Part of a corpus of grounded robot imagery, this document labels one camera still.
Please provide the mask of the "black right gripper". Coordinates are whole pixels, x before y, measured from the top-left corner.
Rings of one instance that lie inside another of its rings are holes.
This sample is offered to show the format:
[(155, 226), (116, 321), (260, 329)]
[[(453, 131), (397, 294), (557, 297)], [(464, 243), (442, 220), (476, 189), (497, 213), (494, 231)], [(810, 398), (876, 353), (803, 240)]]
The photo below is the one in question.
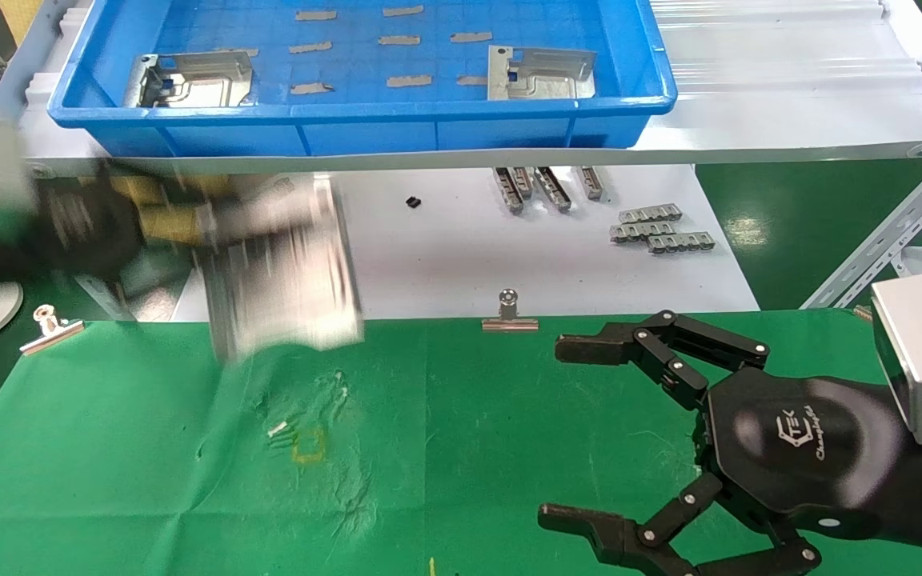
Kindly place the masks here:
[[(717, 466), (761, 506), (862, 510), (886, 483), (908, 430), (888, 387), (834, 377), (776, 377), (763, 370), (766, 344), (674, 311), (599, 333), (563, 333), (561, 363), (631, 364), (685, 410), (707, 405)], [(709, 389), (685, 357), (735, 373)], [(692, 565), (672, 541), (720, 498), (724, 482), (701, 474), (646, 522), (600, 510), (543, 503), (548, 531), (585, 538), (600, 564), (644, 575), (808, 575), (822, 554), (786, 522), (764, 522), (769, 550)]]

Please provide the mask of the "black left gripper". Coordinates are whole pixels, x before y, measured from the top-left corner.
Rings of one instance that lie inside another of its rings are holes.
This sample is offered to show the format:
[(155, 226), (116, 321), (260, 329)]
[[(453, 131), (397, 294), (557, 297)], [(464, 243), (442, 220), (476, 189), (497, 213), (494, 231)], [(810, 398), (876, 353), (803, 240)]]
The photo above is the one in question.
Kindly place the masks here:
[(196, 174), (169, 163), (106, 160), (105, 170), (35, 185), (35, 254), (68, 274), (114, 280), (142, 252), (144, 237), (184, 246), (222, 246), (322, 221), (305, 213), (142, 212), (131, 199), (292, 199), (279, 174)]

